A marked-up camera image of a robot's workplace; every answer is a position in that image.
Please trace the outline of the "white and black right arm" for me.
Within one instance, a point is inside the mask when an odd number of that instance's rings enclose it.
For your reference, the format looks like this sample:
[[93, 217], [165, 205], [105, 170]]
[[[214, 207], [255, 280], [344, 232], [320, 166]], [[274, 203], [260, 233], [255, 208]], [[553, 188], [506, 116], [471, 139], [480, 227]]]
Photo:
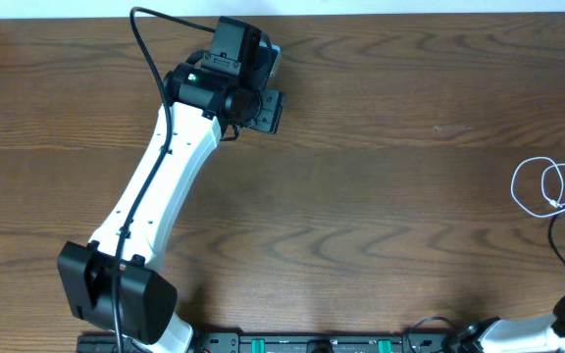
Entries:
[[565, 295], [551, 314], [514, 321], [493, 317], [475, 323], [443, 344], [445, 352], [565, 352]]

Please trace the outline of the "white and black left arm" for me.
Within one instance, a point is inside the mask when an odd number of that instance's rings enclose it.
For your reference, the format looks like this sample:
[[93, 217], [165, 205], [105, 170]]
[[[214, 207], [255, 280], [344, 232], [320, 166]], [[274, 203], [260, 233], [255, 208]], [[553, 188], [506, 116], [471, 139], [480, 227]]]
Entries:
[[273, 134], [284, 95], [268, 87], [281, 50], [254, 25], [228, 17], [212, 44], [154, 76], [162, 100], [150, 142], [124, 193], [85, 244], [57, 259], [72, 314], [98, 328], [80, 352], [185, 352], [192, 327], [161, 275], [174, 223], [200, 168], [244, 128]]

